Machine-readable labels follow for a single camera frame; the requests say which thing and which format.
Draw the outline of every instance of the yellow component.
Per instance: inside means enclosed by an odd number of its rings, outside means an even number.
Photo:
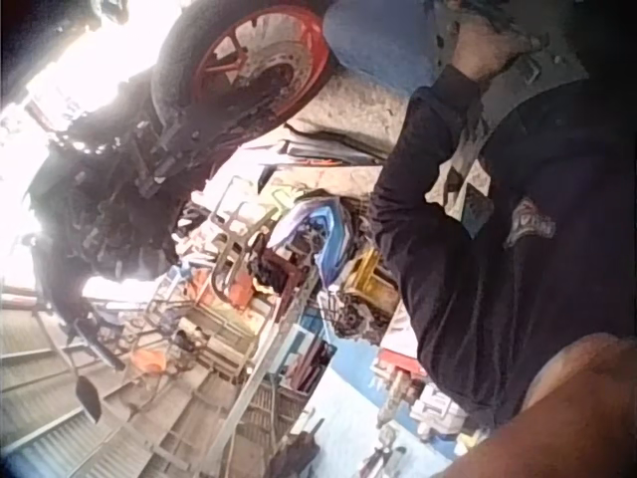
[[[366,303],[393,316],[400,296],[394,286],[385,278],[378,267],[380,252],[369,248],[354,263],[345,281],[345,292],[353,294]]]

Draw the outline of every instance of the skin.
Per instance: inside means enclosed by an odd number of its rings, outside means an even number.
[[[480,18],[461,26],[452,65],[487,86],[527,39]],[[594,335],[562,350],[538,374],[524,411],[454,462],[445,478],[636,476],[637,343]]]
[[[637,346],[586,367],[456,461],[445,478],[597,478],[637,470]]]

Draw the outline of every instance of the corrugated metal roof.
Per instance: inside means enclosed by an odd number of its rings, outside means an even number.
[[[136,385],[122,381],[131,377],[100,361],[90,364],[93,358],[75,351],[76,362],[87,363],[81,374],[105,399],[103,416],[95,425],[75,397],[74,377],[62,359],[48,350],[50,344],[35,319],[27,312],[7,312],[0,313],[3,355],[10,357],[2,369],[0,441],[15,474],[29,478],[193,476],[239,385],[197,365],[169,379],[147,407],[129,417],[126,403]],[[43,319],[58,347],[63,345],[55,319]],[[261,443],[255,450],[270,445],[271,400],[272,390],[260,389],[255,406],[243,420],[255,430],[252,434],[262,435],[251,437]],[[242,440],[251,442],[247,437]]]

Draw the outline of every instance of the side mirror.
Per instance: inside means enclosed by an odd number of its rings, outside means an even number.
[[[93,423],[98,423],[102,416],[100,394],[93,383],[83,375],[76,380],[76,397]]]

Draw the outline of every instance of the tire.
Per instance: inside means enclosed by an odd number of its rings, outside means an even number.
[[[177,19],[153,71],[151,93],[157,115],[167,124],[173,115],[194,103],[193,79],[208,49],[232,26],[256,11],[277,6],[306,8],[322,18],[326,2],[306,0],[197,0]],[[328,60],[312,87],[277,117],[278,124],[300,111],[329,79],[335,59]]]

